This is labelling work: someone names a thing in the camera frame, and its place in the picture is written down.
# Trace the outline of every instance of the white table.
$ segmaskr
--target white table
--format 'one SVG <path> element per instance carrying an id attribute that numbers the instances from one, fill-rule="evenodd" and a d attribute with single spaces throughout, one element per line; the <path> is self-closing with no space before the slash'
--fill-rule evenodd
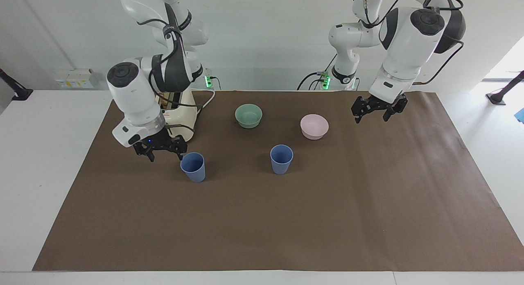
<path id="1" fill-rule="evenodd" d="M 515 91 L 506 107 L 483 95 L 439 97 L 524 240 L 524 125 L 513 117 L 524 93 Z M 0 115 L 0 285 L 524 284 L 524 272 L 30 272 L 110 102 L 107 91 L 35 91 Z"/>

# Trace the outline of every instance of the plastic cup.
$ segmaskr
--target plastic cup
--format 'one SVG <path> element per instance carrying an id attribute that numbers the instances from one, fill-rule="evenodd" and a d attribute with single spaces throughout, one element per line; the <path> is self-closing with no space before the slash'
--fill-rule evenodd
<path id="1" fill-rule="evenodd" d="M 515 114 L 515 117 L 519 122 L 524 123 L 524 109 L 520 110 L 519 113 Z"/>
<path id="2" fill-rule="evenodd" d="M 304 116 L 300 121 L 302 134 L 310 140 L 320 140 L 329 131 L 328 121 L 316 114 Z"/>
<path id="3" fill-rule="evenodd" d="M 271 164 L 273 165 L 273 172 L 278 175 L 283 175 L 288 171 L 288 168 L 293 161 L 293 150 L 286 145 L 277 145 L 271 149 Z"/>
<path id="4" fill-rule="evenodd" d="M 256 128 L 262 119 L 262 109 L 255 104 L 244 104 L 236 109 L 235 117 L 241 127 Z"/>
<path id="5" fill-rule="evenodd" d="M 180 168 L 195 183 L 201 183 L 206 178 L 206 161 L 200 153 L 189 153 L 180 162 Z"/>

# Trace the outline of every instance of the blue object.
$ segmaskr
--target blue object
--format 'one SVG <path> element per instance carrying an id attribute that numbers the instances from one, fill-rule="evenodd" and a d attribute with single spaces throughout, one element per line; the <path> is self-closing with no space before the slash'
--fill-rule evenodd
<path id="1" fill-rule="evenodd" d="M 519 113 L 515 114 L 515 117 L 519 122 L 524 123 L 524 109 L 520 110 Z"/>
<path id="2" fill-rule="evenodd" d="M 206 161 L 200 153 L 189 153 L 180 162 L 180 168 L 195 183 L 201 183 L 206 178 Z"/>
<path id="3" fill-rule="evenodd" d="M 286 173 L 293 161 L 293 150 L 286 145 L 277 145 L 271 149 L 270 155 L 274 173 L 278 175 Z"/>

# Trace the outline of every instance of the green indicator light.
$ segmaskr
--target green indicator light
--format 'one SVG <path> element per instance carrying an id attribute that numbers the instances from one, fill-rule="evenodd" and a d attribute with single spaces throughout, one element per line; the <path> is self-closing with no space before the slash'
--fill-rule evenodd
<path id="1" fill-rule="evenodd" d="M 324 83 L 322 84 L 322 88 L 325 90 L 329 89 L 329 84 L 331 83 L 331 77 L 327 76 L 324 80 Z"/>
<path id="2" fill-rule="evenodd" d="M 211 81 L 211 79 L 209 79 L 209 77 L 207 76 L 204 76 L 206 78 L 206 86 L 209 88 L 209 87 L 212 87 L 213 86 L 213 82 Z"/>

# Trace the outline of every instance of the cream robot base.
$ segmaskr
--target cream robot base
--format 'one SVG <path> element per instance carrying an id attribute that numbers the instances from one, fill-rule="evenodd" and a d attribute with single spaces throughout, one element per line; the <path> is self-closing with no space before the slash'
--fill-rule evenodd
<path id="1" fill-rule="evenodd" d="M 182 104 L 195 105 L 193 92 L 187 89 L 180 98 Z M 198 109 L 192 106 L 179 106 L 176 109 L 163 110 L 165 128 L 169 136 L 176 138 L 182 136 L 189 142 L 194 136 L 195 123 L 197 122 Z"/>

